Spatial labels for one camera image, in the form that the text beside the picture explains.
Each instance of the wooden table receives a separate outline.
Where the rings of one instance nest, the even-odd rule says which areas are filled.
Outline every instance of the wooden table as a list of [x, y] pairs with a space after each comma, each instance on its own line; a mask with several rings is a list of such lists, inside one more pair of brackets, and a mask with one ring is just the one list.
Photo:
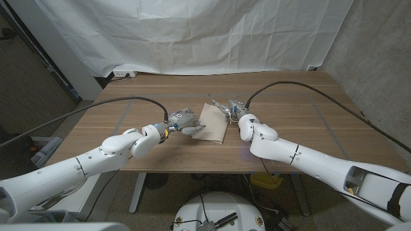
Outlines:
[[[345, 106], [360, 110], [324, 72], [265, 72], [212, 76], [160, 76], [139, 74], [110, 83], [96, 101], [121, 96], [145, 96], [162, 103], [169, 114], [189, 107], [200, 116], [208, 95], [220, 103], [228, 99], [246, 102], [249, 96], [274, 81], [299, 81], [311, 85]], [[369, 162], [407, 172], [405, 161], [382, 135], [328, 99], [296, 85], [276, 85], [256, 96], [250, 111], [279, 136], [348, 160]], [[50, 158], [52, 164], [77, 156], [99, 145], [110, 135], [129, 128], [154, 124], [162, 110], [145, 101], [118, 101], [88, 109]], [[143, 158], [131, 158], [122, 170], [147, 173], [253, 173], [265, 172], [259, 158], [249, 151], [236, 124], [228, 126], [223, 144], [197, 141], [172, 133]], [[270, 172], [298, 173], [280, 162], [264, 160]]]

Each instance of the power strip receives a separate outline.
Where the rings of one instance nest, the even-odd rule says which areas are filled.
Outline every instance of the power strip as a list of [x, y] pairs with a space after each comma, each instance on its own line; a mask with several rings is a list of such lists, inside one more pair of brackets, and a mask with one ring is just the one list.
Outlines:
[[115, 77], [125, 77], [126, 74], [129, 74], [130, 75], [129, 77], [136, 77], [138, 71], [126, 71], [126, 70], [118, 71], [118, 70], [116, 70], [116, 71], [113, 71], [113, 73], [114, 73]]

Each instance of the gray wall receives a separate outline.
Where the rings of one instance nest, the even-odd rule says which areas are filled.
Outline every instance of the gray wall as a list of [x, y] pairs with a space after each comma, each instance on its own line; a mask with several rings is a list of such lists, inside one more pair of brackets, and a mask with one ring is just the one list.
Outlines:
[[319, 69], [370, 122], [411, 146], [411, 1], [354, 0]]

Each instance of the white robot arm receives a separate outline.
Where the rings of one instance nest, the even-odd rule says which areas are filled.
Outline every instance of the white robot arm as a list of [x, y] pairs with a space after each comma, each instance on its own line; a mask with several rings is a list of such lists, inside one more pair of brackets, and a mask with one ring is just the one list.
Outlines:
[[203, 129], [198, 117], [188, 108], [175, 112], [168, 121], [129, 129], [115, 135], [77, 157], [63, 160], [25, 175], [0, 181], [0, 214], [8, 213], [7, 223], [12, 223], [33, 206], [64, 193], [85, 178], [120, 169], [128, 162], [128, 150], [134, 157], [143, 157], [170, 132], [194, 134]]
[[278, 133], [245, 109], [229, 100], [227, 107], [213, 101], [233, 122], [240, 137], [250, 141], [257, 157], [289, 164], [341, 192], [349, 201], [388, 223], [411, 221], [411, 176], [394, 169], [331, 157], [278, 137]]

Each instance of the white curtain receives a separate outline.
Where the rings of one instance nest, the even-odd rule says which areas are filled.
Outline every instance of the white curtain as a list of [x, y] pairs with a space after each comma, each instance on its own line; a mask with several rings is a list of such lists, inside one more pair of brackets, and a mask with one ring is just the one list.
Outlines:
[[320, 66], [353, 0], [34, 0], [95, 76]]

